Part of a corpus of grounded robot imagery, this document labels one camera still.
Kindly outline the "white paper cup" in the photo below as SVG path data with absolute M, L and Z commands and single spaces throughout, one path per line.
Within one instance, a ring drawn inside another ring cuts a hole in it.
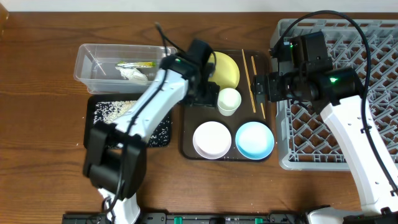
M 225 88 L 218 94 L 217 107 L 223 116 L 231 116 L 239 108 L 242 98 L 234 88 Z

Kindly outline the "yellow plastic plate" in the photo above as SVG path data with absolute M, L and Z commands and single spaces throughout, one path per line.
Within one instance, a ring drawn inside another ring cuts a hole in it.
M 237 63 L 229 56 L 221 52 L 215 52 L 216 68 L 209 82 L 215 82 L 220 89 L 236 88 L 240 80 L 240 72 Z

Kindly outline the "white bowl with crumbs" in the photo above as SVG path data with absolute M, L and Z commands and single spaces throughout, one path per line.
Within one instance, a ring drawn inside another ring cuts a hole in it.
M 220 159 L 229 151 L 232 143 L 228 128 L 216 121 L 205 122 L 193 133 L 194 150 L 205 159 Z

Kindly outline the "light blue bowl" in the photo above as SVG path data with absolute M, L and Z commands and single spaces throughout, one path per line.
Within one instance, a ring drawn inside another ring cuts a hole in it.
M 270 128 L 256 121 L 244 123 L 235 135 L 238 151 L 250 160 L 268 158 L 273 152 L 274 144 L 275 138 Z

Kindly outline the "green snack wrapper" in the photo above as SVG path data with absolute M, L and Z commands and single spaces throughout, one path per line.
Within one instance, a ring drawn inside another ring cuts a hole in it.
M 119 62 L 116 64 L 116 67 L 119 68 L 153 68 L 155 66 L 155 62 Z

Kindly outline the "white tissue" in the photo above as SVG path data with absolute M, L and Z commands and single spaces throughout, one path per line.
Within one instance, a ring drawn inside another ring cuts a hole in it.
M 147 82 L 148 77 L 141 73 L 138 69 L 136 68 L 122 68 L 122 67 L 116 67 L 117 70 L 120 71 L 121 76 L 124 79 L 127 79 L 132 82 Z

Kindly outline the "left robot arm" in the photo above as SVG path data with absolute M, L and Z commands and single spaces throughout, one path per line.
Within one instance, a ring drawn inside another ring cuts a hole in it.
M 152 133 L 179 102 L 215 107 L 219 86 L 209 82 L 216 63 L 209 44 L 195 39 L 187 51 L 161 60 L 155 80 L 134 106 L 112 123 L 98 121 L 89 131 L 83 175 L 103 196 L 101 218 L 135 223 L 140 215 L 136 192 L 147 168 Z

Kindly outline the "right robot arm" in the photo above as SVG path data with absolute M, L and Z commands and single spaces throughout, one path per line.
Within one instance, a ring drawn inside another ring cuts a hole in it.
M 307 223 L 397 223 L 397 167 L 371 116 L 353 68 L 335 69 L 323 32 L 280 38 L 270 50 L 277 71 L 255 78 L 257 99 L 308 101 L 334 135 L 358 190 L 361 211 L 331 206 L 306 212 Z

